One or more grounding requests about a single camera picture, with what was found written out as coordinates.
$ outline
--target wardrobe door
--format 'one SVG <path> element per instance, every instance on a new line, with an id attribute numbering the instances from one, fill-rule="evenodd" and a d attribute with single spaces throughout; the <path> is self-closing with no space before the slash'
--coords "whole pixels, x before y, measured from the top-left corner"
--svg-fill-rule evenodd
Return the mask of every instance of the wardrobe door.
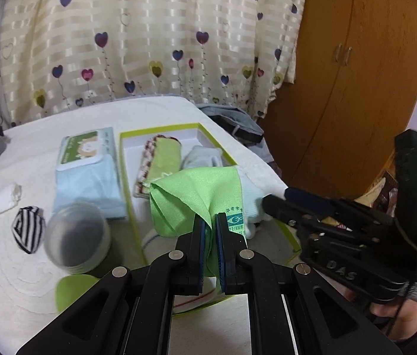
<path id="1" fill-rule="evenodd" d="M 354 0 L 328 106 L 290 184 L 325 196 L 364 193 L 417 98 L 417 0 Z"/>
<path id="2" fill-rule="evenodd" d="M 289 183 L 333 88 L 345 46 L 352 0 L 306 0 L 297 44 L 296 80 L 276 91 L 260 126 Z"/>

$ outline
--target denim cloth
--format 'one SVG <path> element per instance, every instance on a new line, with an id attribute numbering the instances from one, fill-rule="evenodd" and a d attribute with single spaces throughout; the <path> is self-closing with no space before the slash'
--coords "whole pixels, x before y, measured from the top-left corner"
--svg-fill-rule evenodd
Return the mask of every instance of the denim cloth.
<path id="1" fill-rule="evenodd" d="M 221 104 L 196 104 L 196 106 L 208 117 L 218 115 L 221 116 L 226 122 L 232 124 L 235 127 L 238 127 L 239 129 L 243 129 L 244 131 L 254 133 L 255 135 L 259 136 L 263 135 L 263 130 L 261 127 L 256 124 L 256 122 L 250 117 L 248 113 L 241 109 Z M 271 163 L 274 161 L 264 138 L 261 140 L 261 142 L 255 144 L 237 136 L 233 137 L 249 150 L 257 154 L 266 163 Z"/>

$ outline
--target white bedspread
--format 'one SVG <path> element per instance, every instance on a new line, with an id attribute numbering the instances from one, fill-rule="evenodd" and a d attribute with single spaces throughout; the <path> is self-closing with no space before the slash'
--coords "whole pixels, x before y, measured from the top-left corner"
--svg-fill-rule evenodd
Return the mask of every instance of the white bedspread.
<path id="1" fill-rule="evenodd" d="M 113 127 L 120 132 L 177 123 L 199 122 L 262 189 L 279 196 L 286 185 L 276 173 L 212 122 L 186 99 L 174 96 L 133 98 L 63 112 L 6 131 L 9 145 L 0 157 L 0 188 L 17 182 L 22 186 L 19 206 L 35 205 L 50 217 L 55 193 L 54 169 L 63 137 L 82 131 Z M 55 316 L 54 287 L 67 275 L 46 257 L 41 246 L 36 254 L 22 252 L 11 235 L 17 208 L 0 215 L 0 351 L 12 355 Z M 120 233 L 130 234 L 123 223 Z M 134 248 L 128 247 L 125 265 L 143 265 Z M 187 337 L 196 337 L 194 347 Z M 199 312 L 174 319 L 172 354 L 248 354 L 250 334 L 246 296 L 235 296 Z"/>

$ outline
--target black and white striped sock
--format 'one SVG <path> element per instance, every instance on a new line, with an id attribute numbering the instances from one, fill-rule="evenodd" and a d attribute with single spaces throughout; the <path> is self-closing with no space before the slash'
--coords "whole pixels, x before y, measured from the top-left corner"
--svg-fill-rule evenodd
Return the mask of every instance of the black and white striped sock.
<path id="1" fill-rule="evenodd" d="M 27 254 L 35 253 L 44 237 L 46 221 L 39 212 L 39 207 L 20 208 L 13 221 L 14 239 L 17 245 Z"/>

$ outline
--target clear plastic container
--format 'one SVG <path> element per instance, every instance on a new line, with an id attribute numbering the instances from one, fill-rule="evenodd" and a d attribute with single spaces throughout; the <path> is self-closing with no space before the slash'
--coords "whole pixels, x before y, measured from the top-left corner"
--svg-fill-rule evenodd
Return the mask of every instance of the clear plastic container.
<path id="1" fill-rule="evenodd" d="M 46 227 L 47 257 L 70 274 L 84 274 L 99 265 L 110 250 L 111 235 L 100 210 L 75 203 L 59 209 Z"/>

